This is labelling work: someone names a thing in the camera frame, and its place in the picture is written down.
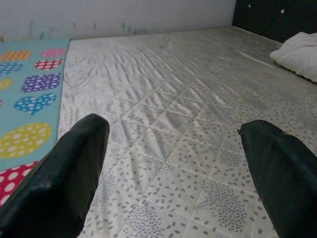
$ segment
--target bed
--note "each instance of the bed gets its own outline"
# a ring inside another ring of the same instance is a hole
[[[240,28],[70,42],[59,136],[110,123],[81,238],[276,238],[237,129],[264,119],[317,153],[317,87]]]

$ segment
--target purple polka dot heart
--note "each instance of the purple polka dot heart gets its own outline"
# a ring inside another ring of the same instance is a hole
[[[34,75],[27,77],[21,91],[24,93],[56,88],[60,82],[61,73]]]

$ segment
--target wall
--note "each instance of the wall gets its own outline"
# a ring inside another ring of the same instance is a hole
[[[1,0],[4,40],[119,36],[231,25],[235,0]]]

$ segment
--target tufted headboard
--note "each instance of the tufted headboard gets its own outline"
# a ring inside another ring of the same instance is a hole
[[[233,25],[284,42],[317,32],[317,0],[236,0]]]

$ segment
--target pillow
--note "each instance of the pillow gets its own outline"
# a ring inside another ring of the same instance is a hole
[[[298,33],[270,57],[281,66],[317,82],[317,33]]]

